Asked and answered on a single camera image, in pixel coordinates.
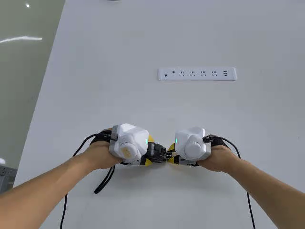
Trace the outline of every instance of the black cable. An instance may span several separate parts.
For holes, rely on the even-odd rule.
[[[115,169],[115,166],[112,166],[106,177],[104,178],[104,180],[100,183],[100,185],[95,189],[94,193],[95,194],[98,194],[107,184],[108,182],[111,180],[112,176],[113,176],[113,173],[114,173],[114,169]]]
[[[73,154],[72,157],[76,156],[77,153],[81,150],[81,148],[84,146],[84,144],[92,137],[97,136],[98,134],[93,134],[90,135],[89,137],[87,137],[81,144],[81,146],[75,151],[75,153]],[[67,201],[68,201],[68,193],[65,195],[65,202],[63,205],[63,212],[62,212],[62,217],[61,217],[61,225],[60,225],[60,229],[62,229],[62,225],[63,225],[63,220],[65,219],[65,214],[66,214],[66,208],[67,208]]]
[[[210,137],[212,138],[212,140],[215,139],[215,138],[222,139],[222,140],[226,141],[227,143],[229,143],[230,145],[232,145],[232,146],[234,147],[235,151],[237,152],[238,157],[241,159],[237,147],[236,147],[232,142],[230,142],[228,139],[225,139],[224,137],[214,136],[214,135],[210,135]],[[249,196],[249,193],[248,193],[248,192],[247,192],[247,199],[248,199],[248,205],[249,205],[250,216],[251,216],[251,220],[252,220],[252,226],[253,226],[253,229],[255,229],[254,217],[253,217],[253,213],[252,213],[251,202],[250,202],[250,196]]]

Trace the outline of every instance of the wrist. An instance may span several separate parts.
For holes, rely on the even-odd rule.
[[[232,175],[232,173],[237,169],[239,163],[241,163],[241,159],[233,156],[231,158],[228,159],[226,166],[223,169],[223,172]]]
[[[71,158],[71,160],[77,164],[79,169],[83,171],[85,175],[96,169],[90,158],[88,158],[84,153]]]

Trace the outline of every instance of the person's arm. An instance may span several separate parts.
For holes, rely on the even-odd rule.
[[[304,228],[305,193],[239,159],[225,146],[212,147],[211,156],[198,161],[198,164],[211,171],[222,171],[232,176],[278,228]]]
[[[0,196],[1,228],[37,229],[52,209],[82,178],[98,168],[120,162],[106,142],[93,143],[84,153]]]

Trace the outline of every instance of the forearm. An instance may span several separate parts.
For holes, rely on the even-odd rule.
[[[304,227],[304,193],[238,158],[226,172],[249,192],[278,228]]]
[[[0,197],[1,225],[4,228],[39,228],[65,194],[91,171],[86,158],[76,156],[5,193]]]

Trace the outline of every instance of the black strap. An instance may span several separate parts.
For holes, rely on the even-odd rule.
[[[211,147],[213,146],[225,146],[227,148],[229,148],[222,139],[220,138],[215,138],[213,139],[213,141],[211,141]]]

